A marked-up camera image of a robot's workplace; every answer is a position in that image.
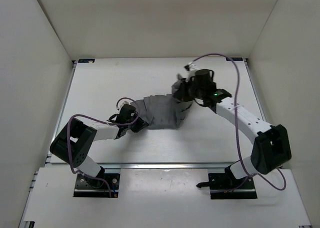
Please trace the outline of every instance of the white floor panel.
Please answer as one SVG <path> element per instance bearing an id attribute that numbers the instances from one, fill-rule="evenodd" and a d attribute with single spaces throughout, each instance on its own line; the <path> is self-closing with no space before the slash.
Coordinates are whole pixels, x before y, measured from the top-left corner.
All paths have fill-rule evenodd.
<path id="1" fill-rule="evenodd" d="M 142 99 L 145 96 L 171 92 L 176 74 L 184 76 L 184 65 L 192 58 L 96 59 L 94 63 L 76 66 L 59 131 L 70 116 L 81 113 L 107 120 L 116 112 L 121 97 Z M 255 115 L 259 107 L 244 62 L 240 69 L 239 102 Z M 236 71 L 225 58 L 204 58 L 199 69 L 215 71 L 219 88 L 234 94 Z M 251 154 L 252 145 L 240 134 L 244 157 Z M 238 160 L 235 128 L 209 108 L 194 104 L 179 130 L 146 130 L 128 133 L 119 140 L 97 141 L 89 152 L 98 163 L 116 162 L 233 162 Z M 61 163 L 52 156 L 51 163 Z"/>
<path id="2" fill-rule="evenodd" d="M 258 199 L 210 200 L 206 169 L 121 170 L 118 198 L 75 198 L 70 168 L 41 168 L 25 214 L 34 228 L 80 227 L 281 227 L 310 225 L 290 170 L 277 191 L 255 177 Z M 283 182 L 277 172 L 267 176 Z"/>

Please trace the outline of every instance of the white table surface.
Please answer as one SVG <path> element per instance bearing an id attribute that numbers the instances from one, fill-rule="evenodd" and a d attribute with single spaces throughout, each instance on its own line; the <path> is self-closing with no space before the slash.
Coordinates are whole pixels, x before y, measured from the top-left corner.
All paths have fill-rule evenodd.
<path id="1" fill-rule="evenodd" d="M 80 113 L 107 120 L 116 113 L 121 97 L 142 99 L 171 92 L 176 74 L 186 76 L 183 66 L 192 58 L 96 59 L 76 66 L 71 88 L 61 118 L 60 131 L 70 116 Z M 258 117 L 260 110 L 244 62 L 240 70 L 238 102 Z M 196 62 L 199 69 L 212 69 L 218 88 L 234 94 L 236 71 L 225 58 L 204 58 Z M 243 156 L 251 154 L 252 144 L 242 134 Z M 209 108 L 196 103 L 179 130 L 145 130 L 127 133 L 118 140 L 96 141 L 89 155 L 98 163 L 135 162 L 234 162 L 238 160 L 235 128 Z M 51 163 L 61 163 L 52 156 Z"/>
<path id="2" fill-rule="evenodd" d="M 258 199 L 210 200 L 206 169 L 122 169 L 118 198 L 73 197 L 76 176 L 68 166 L 41 168 L 26 208 L 34 228 L 298 228 L 310 225 L 290 170 L 277 191 L 254 177 Z M 281 176 L 267 178 L 278 187 Z"/>

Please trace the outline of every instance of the white wall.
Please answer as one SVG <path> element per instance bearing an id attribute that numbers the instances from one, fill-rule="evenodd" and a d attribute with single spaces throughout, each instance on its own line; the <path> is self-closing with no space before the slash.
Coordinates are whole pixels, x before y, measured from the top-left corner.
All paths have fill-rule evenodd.
<path id="1" fill-rule="evenodd" d="M 0 227 L 19 225 L 71 70 L 36 0 L 0 0 Z"/>
<path id="2" fill-rule="evenodd" d="M 287 129 L 292 170 L 311 222 L 320 227 L 320 0 L 278 0 L 250 68 L 267 117 Z"/>
<path id="3" fill-rule="evenodd" d="M 277 0 L 39 0 L 72 59 L 248 57 Z"/>

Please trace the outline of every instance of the cable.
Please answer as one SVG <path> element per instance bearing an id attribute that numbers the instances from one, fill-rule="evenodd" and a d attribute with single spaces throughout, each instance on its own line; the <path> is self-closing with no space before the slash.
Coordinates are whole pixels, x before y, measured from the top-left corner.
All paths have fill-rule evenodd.
<path id="1" fill-rule="evenodd" d="M 195 103 L 196 104 L 198 104 L 199 106 L 201 106 L 201 107 L 205 107 L 205 105 L 203 105 L 203 104 L 201 104 L 201 103 L 199 103 L 196 99 L 193 99 L 194 101 L 195 101 Z"/>
<path id="2" fill-rule="evenodd" d="M 113 195 L 114 195 L 115 198 L 117 198 L 118 195 L 117 195 L 117 193 L 116 193 L 116 189 L 115 189 L 114 184 L 112 184 L 112 188 L 113 188 Z"/>
<path id="3" fill-rule="evenodd" d="M 267 182 L 269 185 L 271 185 L 273 188 L 279 190 L 279 191 L 283 191 L 286 189 L 287 187 L 287 181 L 286 178 L 284 176 L 284 174 L 281 172 L 280 169 L 277 168 L 277 171 L 279 171 L 279 173 L 281 174 L 282 178 L 283 178 L 283 188 L 278 188 L 276 187 L 274 184 L 272 184 L 270 181 L 268 181 L 262 174 L 258 174 L 265 182 Z"/>
<path id="4" fill-rule="evenodd" d="M 228 61 L 231 61 L 232 64 L 234 65 L 235 67 L 235 70 L 236 70 L 236 76 L 237 76 L 237 81 L 236 81 L 236 88 L 235 88 L 235 94 L 234 94 L 234 126 L 235 126 L 235 140 L 236 140 L 236 149 L 237 149 L 237 152 L 238 152 L 238 157 L 239 157 L 239 160 L 240 160 L 240 164 L 244 170 L 244 172 L 246 173 L 247 177 L 254 177 L 256 174 L 250 174 L 246 167 L 245 167 L 245 164 L 244 164 L 244 161 L 243 161 L 243 158 L 242 158 L 242 154 L 241 154 L 241 149 L 240 149 L 240 140 L 239 140 L 239 123 L 238 123 L 238 105 L 237 105 L 237 100 L 238 100 L 238 92 L 239 92 L 239 87 L 240 87 L 240 72 L 239 72 L 239 68 L 237 66 L 237 64 L 235 63 L 235 61 L 229 57 L 227 57 L 226 55 L 223 55 L 223 54 L 218 54 L 218 53 L 210 53 L 210 54 L 205 54 L 205 55 L 202 55 L 200 57 L 197 57 L 196 59 L 194 59 L 192 62 L 195 62 L 201 58 L 204 58 L 204 57 L 207 57 L 207 56 L 211 56 L 211 55 L 216 55 L 216 56 L 221 56 L 221 57 L 225 57 Z M 281 176 L 283 177 L 283 181 L 284 181 L 284 187 L 283 188 L 278 188 L 276 186 L 274 186 L 270 181 L 268 181 L 264 176 L 262 176 L 261 174 L 257 174 L 259 175 L 262 179 L 264 179 L 268 184 L 270 184 L 273 188 L 277 189 L 277 190 L 285 190 L 286 186 L 287 186 L 287 181 L 286 181 L 286 178 L 285 176 L 283 175 L 283 173 L 277 169 Z"/>
<path id="5" fill-rule="evenodd" d="M 71 138 L 71 135 L 70 135 L 70 129 L 71 129 L 71 122 L 74 118 L 76 117 L 83 117 L 83 118 L 86 118 L 86 119 L 90 119 L 92 121 L 95 121 L 95 122 L 98 122 L 98 123 L 101 123 L 101 124 L 108 124 L 108 125 L 115 125 L 115 126 L 128 126 L 128 125 L 132 125 L 134 124 L 138 119 L 139 119 L 139 113 L 140 113 L 140 109 L 139 109 L 139 106 L 138 104 L 136 103 L 135 100 L 131 99 L 131 98 L 121 98 L 117 101 L 117 106 L 118 106 L 118 103 L 123 100 L 123 99 L 128 99 L 128 100 L 131 100 L 132 102 L 135 103 L 135 105 L 137 106 L 137 116 L 136 118 L 134 119 L 134 121 L 130 122 L 130 123 L 127 123 L 127 124 L 117 124 L 117 123 L 111 123 L 111 122 L 105 122 L 105 121 L 101 121 L 101 120 L 98 120 L 98 119 L 95 119 L 95 118 L 92 118 L 92 117 L 89 117 L 87 115 L 83 115 L 83 114 L 75 114 L 73 116 L 71 116 L 71 118 L 69 119 L 68 123 L 67 123 L 67 127 L 66 127 L 66 145 L 67 145 L 67 150 L 68 150 L 68 158 L 69 158 L 69 164 L 70 164 L 70 168 L 71 168 L 71 172 L 73 174 L 82 174 L 84 177 L 87 177 L 89 179 L 94 179 L 94 180 L 99 180 L 99 181 L 102 181 L 106 184 L 106 186 L 108 187 L 108 191 L 109 191 L 109 196 L 111 197 L 111 189 L 110 189 L 110 186 L 108 184 L 108 182 L 105 180 L 105 179 L 102 179 L 102 178 L 97 178 L 97 177 L 93 177 L 93 176 L 90 176 L 88 174 L 85 174 L 83 172 L 81 172 L 80 170 L 75 170 L 74 168 L 74 163 L 73 163 L 73 160 L 72 160 L 72 152 L 71 152 L 71 142 L 70 142 L 70 138 Z"/>

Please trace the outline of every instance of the metal frame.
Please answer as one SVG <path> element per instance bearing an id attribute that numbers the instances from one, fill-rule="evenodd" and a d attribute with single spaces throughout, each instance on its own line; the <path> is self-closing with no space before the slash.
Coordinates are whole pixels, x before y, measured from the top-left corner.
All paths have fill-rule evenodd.
<path id="1" fill-rule="evenodd" d="M 224 169 L 232 163 L 105 163 L 105 169 Z M 47 163 L 45 167 L 61 167 L 68 164 Z"/>

